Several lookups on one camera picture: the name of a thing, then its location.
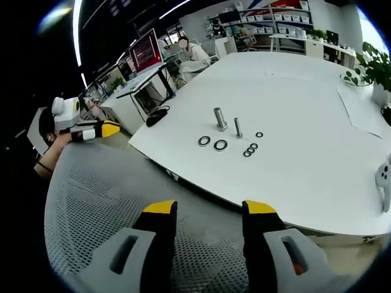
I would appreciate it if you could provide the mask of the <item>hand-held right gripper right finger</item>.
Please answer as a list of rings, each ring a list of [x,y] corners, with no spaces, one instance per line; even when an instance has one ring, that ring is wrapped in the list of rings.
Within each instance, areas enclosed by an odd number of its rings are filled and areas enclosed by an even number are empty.
[[[251,292],[344,292],[325,252],[296,228],[286,228],[274,208],[244,200],[243,253]]]

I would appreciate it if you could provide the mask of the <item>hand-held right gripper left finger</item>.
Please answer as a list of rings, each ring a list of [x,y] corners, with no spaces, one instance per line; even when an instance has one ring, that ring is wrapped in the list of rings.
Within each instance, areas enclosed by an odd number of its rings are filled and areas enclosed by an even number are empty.
[[[79,292],[169,292],[176,230],[177,202],[150,204],[94,251]]]

